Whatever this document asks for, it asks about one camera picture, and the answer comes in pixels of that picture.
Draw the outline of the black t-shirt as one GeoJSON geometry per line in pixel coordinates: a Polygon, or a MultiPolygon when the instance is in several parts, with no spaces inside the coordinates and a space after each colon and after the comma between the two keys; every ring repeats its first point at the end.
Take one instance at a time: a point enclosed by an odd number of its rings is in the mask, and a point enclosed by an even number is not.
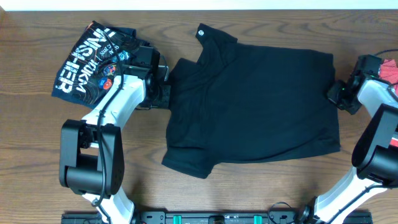
{"type": "Polygon", "coordinates": [[[202,52],[170,73],[162,164],[204,179],[220,163],[262,163],[340,150],[338,112],[326,93],[333,56],[246,45],[200,24],[202,52]]]}

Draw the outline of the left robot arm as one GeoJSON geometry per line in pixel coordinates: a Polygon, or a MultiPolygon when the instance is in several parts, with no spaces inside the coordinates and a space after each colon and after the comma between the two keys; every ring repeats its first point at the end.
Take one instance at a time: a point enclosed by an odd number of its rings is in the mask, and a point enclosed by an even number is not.
{"type": "Polygon", "coordinates": [[[59,180],[96,213],[66,213],[62,223],[140,223],[141,214],[122,188],[122,130],[135,110],[169,107],[169,68],[162,55],[141,46],[130,62],[116,63],[116,77],[97,107],[61,129],[59,180]]]}

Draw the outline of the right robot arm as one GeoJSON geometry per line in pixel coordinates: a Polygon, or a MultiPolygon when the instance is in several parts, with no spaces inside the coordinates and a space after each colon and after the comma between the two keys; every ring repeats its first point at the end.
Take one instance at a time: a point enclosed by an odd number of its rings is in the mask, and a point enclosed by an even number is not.
{"type": "Polygon", "coordinates": [[[397,188],[397,92],[382,78],[380,53],[361,55],[349,80],[338,80],[328,99],[355,114],[365,107],[371,121],[356,143],[348,173],[328,192],[304,207],[294,223],[372,223],[357,208],[371,197],[397,188]]]}

